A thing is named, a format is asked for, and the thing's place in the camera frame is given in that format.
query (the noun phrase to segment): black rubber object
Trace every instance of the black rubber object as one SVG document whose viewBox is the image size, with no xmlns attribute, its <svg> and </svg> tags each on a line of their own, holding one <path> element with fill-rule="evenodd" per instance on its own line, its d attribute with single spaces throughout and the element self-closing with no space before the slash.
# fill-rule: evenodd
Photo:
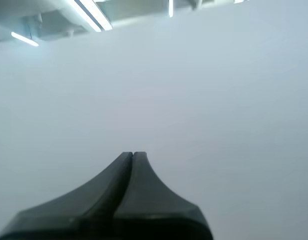
<svg viewBox="0 0 308 240">
<path fill-rule="evenodd" d="M 111 235 L 112 216 L 126 191 L 132 156 L 123 152 L 81 187 L 20 212 L 0 233 L 0 240 Z"/>
<path fill-rule="evenodd" d="M 200 209 L 157 177 L 145 152 L 133 157 L 125 196 L 114 214 L 116 232 L 126 239 L 212 240 Z"/>
</svg>

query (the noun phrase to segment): white surface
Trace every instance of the white surface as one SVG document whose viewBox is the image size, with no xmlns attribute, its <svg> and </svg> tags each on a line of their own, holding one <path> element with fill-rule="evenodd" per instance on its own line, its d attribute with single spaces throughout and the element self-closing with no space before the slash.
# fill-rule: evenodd
<svg viewBox="0 0 308 240">
<path fill-rule="evenodd" d="M 0 53 L 0 228 L 130 150 L 216 240 L 308 240 L 308 0 Z"/>
</svg>

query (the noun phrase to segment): ceiling light fixture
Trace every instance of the ceiling light fixture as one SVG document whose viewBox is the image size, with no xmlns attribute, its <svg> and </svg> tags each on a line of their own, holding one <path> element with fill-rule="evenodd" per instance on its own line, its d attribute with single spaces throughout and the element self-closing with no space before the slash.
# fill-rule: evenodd
<svg viewBox="0 0 308 240">
<path fill-rule="evenodd" d="M 174 15 L 174 0 L 169 0 L 168 3 L 169 3 L 168 5 L 169 17 L 172 18 Z"/>
<path fill-rule="evenodd" d="M 11 35 L 14 38 L 17 38 L 18 40 L 21 40 L 21 41 L 23 41 L 23 42 L 25 42 L 27 44 L 30 44 L 30 45 L 32 45 L 34 47 L 36 47 L 36 46 L 38 47 L 39 46 L 37 42 L 35 42 L 35 41 L 31 40 L 31 39 L 25 38 L 24 36 L 21 36 L 19 34 L 16 34 L 13 31 L 11 32 Z"/>
<path fill-rule="evenodd" d="M 98 21 L 98 23 L 104 28 L 104 30 L 112 30 L 113 27 L 110 24 L 107 17 L 99 9 L 93 0 L 80 0 L 80 2 L 86 7 L 86 9 L 93 15 L 93 17 Z"/>
<path fill-rule="evenodd" d="M 96 31 L 101 32 L 99 26 L 84 12 L 84 10 L 74 1 L 69 1 L 70 5 L 75 9 L 75 11 Z"/>
<path fill-rule="evenodd" d="M 241 3 L 246 2 L 246 1 L 248 1 L 248 0 L 235 0 L 234 3 L 235 4 L 241 4 Z"/>
</svg>

